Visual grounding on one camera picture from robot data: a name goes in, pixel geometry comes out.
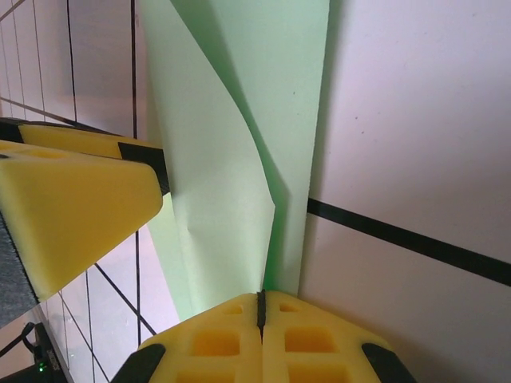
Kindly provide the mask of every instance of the white grid panel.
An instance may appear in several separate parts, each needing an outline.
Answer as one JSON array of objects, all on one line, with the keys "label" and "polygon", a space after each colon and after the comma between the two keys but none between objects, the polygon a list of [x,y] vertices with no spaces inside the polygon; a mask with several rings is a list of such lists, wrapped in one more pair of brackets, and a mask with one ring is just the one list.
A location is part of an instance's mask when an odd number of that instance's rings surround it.
[{"label": "white grid panel", "polygon": [[[145,47],[132,23],[135,3],[25,0],[11,11],[13,4],[0,2],[2,116],[138,136]],[[42,310],[76,383],[110,381],[142,341],[178,322],[147,227]]]}]

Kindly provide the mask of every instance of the grid line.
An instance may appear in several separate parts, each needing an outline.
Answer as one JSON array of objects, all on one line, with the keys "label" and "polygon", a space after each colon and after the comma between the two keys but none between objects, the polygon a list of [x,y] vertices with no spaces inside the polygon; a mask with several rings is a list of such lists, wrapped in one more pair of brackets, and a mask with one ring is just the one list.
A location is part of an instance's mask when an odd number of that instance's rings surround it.
[{"label": "grid line", "polygon": [[[22,86],[22,102],[25,104],[25,92],[23,92],[23,76],[22,76],[22,61],[19,58],[19,47],[18,47],[18,32],[16,28],[16,13],[13,12],[14,21],[14,41],[16,42],[16,54],[18,55],[18,68],[19,68],[19,83]],[[26,109],[23,109],[23,116],[26,119]]]},{"label": "grid line", "polygon": [[85,288],[87,289],[87,311],[89,312],[89,332],[90,332],[90,353],[93,363],[93,383],[96,383],[96,374],[94,373],[94,343],[93,343],[93,320],[90,316],[90,294],[89,294],[89,271],[85,270]]},{"label": "grid line", "polygon": [[[74,315],[73,313],[71,312],[71,310],[69,309],[69,307],[67,306],[67,303],[65,302],[64,300],[64,297],[62,296],[62,293],[59,292],[58,293],[60,296],[61,296],[61,299],[62,299],[62,307],[65,306],[67,312],[69,313],[69,316],[71,317],[71,319],[73,320],[75,326],[78,328],[78,332],[80,333],[81,337],[83,338],[85,344],[87,345],[87,347],[89,348],[90,350],[90,353],[93,355],[93,360],[92,360],[92,363],[93,363],[93,372],[94,372],[94,361],[96,361],[97,365],[99,366],[99,369],[101,370],[101,372],[103,373],[103,375],[105,376],[105,379],[110,382],[110,380],[108,379],[108,377],[106,376],[106,373],[105,371],[103,370],[103,367],[101,367],[101,363],[99,362],[99,360],[97,359],[96,357],[96,354],[93,352],[93,349],[91,347],[91,345],[89,344],[89,342],[87,341],[87,338],[85,337],[85,335],[83,334],[83,332],[81,331],[81,328],[80,326],[78,325],[78,322],[77,320],[74,318]],[[92,343],[92,339],[93,339],[93,335],[90,334],[90,341]]]},{"label": "grid line", "polygon": [[23,4],[23,2],[25,2],[25,0],[19,0],[18,2],[16,2],[15,4],[13,4],[12,0],[10,1],[10,4],[12,5],[1,17],[0,17],[0,22],[6,18],[7,16],[9,16],[10,14],[12,14],[14,12],[14,10],[16,8],[18,8],[21,4]]},{"label": "grid line", "polygon": [[[133,108],[133,138],[138,137],[137,124],[137,39],[135,30],[135,0],[130,2],[130,27],[131,27],[131,88]],[[135,270],[137,273],[137,336],[138,345],[142,343],[141,325],[141,252],[139,232],[135,233]]]},{"label": "grid line", "polygon": [[62,292],[59,291],[58,295],[61,297],[62,302],[62,325],[64,326],[64,339],[65,339],[65,359],[67,361],[67,369],[69,369],[69,353],[67,346],[67,330],[65,329],[65,310],[64,310],[64,298],[62,297]]},{"label": "grid line", "polygon": [[45,111],[45,93],[42,90],[42,71],[41,71],[41,54],[39,53],[39,38],[38,38],[38,18],[36,17],[35,12],[35,0],[32,0],[32,7],[34,8],[34,30],[35,30],[35,46],[38,52],[38,65],[39,65],[39,82],[41,84],[41,101],[42,101],[42,110]]},{"label": "grid line", "polygon": [[69,56],[71,58],[71,85],[73,86],[73,108],[74,120],[77,120],[77,93],[74,88],[74,59],[73,59],[73,41],[71,40],[71,18],[69,17],[69,0],[66,0],[67,10],[67,32],[69,35]]},{"label": "grid line", "polygon": [[133,306],[129,299],[126,298],[126,296],[122,293],[121,289],[119,289],[119,287],[117,287],[113,280],[105,273],[101,266],[99,266],[97,263],[95,263],[94,266],[100,271],[100,273],[103,274],[108,283],[110,283],[110,286],[112,286],[113,289],[121,296],[122,300],[125,301],[126,305],[128,305],[131,311],[141,320],[141,322],[147,328],[149,333],[151,333],[151,335],[156,335],[156,331],[151,327],[151,325],[148,324],[145,318],[139,312],[137,312],[137,309]]},{"label": "grid line", "polygon": [[49,118],[51,118],[53,120],[57,120],[59,122],[63,122],[64,124],[71,125],[71,126],[73,126],[75,128],[91,129],[91,130],[94,130],[96,132],[102,132],[100,129],[94,128],[94,127],[92,127],[90,125],[82,124],[81,122],[76,122],[75,120],[70,120],[69,118],[65,118],[65,117],[59,116],[57,114],[53,114],[53,113],[47,112],[45,110],[40,110],[38,108],[34,108],[33,106],[25,105],[25,104],[22,104],[21,102],[14,101],[14,100],[11,100],[11,99],[6,98],[6,97],[0,96],[0,100],[5,101],[5,102],[9,102],[10,104],[15,105],[15,106],[19,106],[20,108],[25,108],[27,110],[30,110],[31,112],[38,113],[38,114],[40,114],[42,116],[49,117]]}]

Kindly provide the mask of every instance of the square hole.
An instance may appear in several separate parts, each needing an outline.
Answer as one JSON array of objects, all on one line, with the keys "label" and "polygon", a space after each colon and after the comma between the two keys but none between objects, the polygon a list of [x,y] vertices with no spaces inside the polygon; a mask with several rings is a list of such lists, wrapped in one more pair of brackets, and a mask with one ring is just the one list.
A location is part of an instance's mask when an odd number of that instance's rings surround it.
[{"label": "square hole", "polygon": [[224,314],[227,314],[227,315],[242,314],[242,313],[243,313],[243,307],[241,305],[230,306],[224,310]]},{"label": "square hole", "polygon": [[350,383],[347,371],[341,365],[304,365],[290,363],[287,366],[289,383]]},{"label": "square hole", "polygon": [[287,353],[335,353],[334,339],[322,327],[292,327],[285,334]]},{"label": "square hole", "polygon": [[234,383],[234,372],[180,371],[176,383]]},{"label": "square hole", "polygon": [[230,357],[240,353],[240,335],[229,330],[202,330],[193,342],[196,357]]},{"label": "square hole", "polygon": [[279,310],[283,313],[296,313],[299,311],[299,309],[290,305],[289,303],[280,303]]}]

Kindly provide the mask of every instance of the yellow foam block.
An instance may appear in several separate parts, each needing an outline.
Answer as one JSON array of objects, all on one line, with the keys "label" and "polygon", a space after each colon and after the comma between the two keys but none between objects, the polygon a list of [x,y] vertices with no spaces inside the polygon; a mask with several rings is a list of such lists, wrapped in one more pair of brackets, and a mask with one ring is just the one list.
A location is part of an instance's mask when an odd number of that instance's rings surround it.
[{"label": "yellow foam block", "polygon": [[266,297],[265,383],[379,383],[362,344],[390,346],[377,335],[276,291]]},{"label": "yellow foam block", "polygon": [[256,318],[256,295],[245,294],[150,338],[141,348],[166,348],[150,382],[260,383]]},{"label": "yellow foam block", "polygon": [[0,140],[0,210],[40,300],[112,250],[161,208],[154,171]]},{"label": "yellow foam block", "polygon": [[96,132],[85,132],[68,127],[24,123],[18,126],[26,144],[94,154],[111,158],[122,158],[118,143],[133,144],[146,148],[158,148],[148,142],[123,136],[112,136]]},{"label": "yellow foam block", "polygon": [[[255,294],[150,338],[140,349],[166,351],[149,383],[380,383],[362,345],[394,355],[381,337],[283,293],[267,292],[265,307],[263,339]],[[385,381],[413,381],[395,376]]]}]

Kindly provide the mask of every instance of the black rubber tip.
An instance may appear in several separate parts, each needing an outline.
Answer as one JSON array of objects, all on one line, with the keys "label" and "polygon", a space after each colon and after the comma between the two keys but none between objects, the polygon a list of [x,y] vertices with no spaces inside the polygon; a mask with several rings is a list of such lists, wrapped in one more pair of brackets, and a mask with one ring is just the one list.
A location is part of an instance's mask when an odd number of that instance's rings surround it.
[{"label": "black rubber tip", "polygon": [[121,151],[123,160],[141,162],[153,168],[156,177],[158,177],[161,194],[165,195],[170,192],[163,149],[148,148],[146,146],[120,142],[119,150]]},{"label": "black rubber tip", "polygon": [[111,383],[149,383],[164,354],[165,347],[159,343],[139,349],[128,357]]},{"label": "black rubber tip", "polygon": [[382,383],[417,383],[396,353],[374,343],[364,343],[362,351]]},{"label": "black rubber tip", "polygon": [[257,327],[261,333],[261,342],[263,342],[264,325],[266,325],[266,291],[257,293]]}]

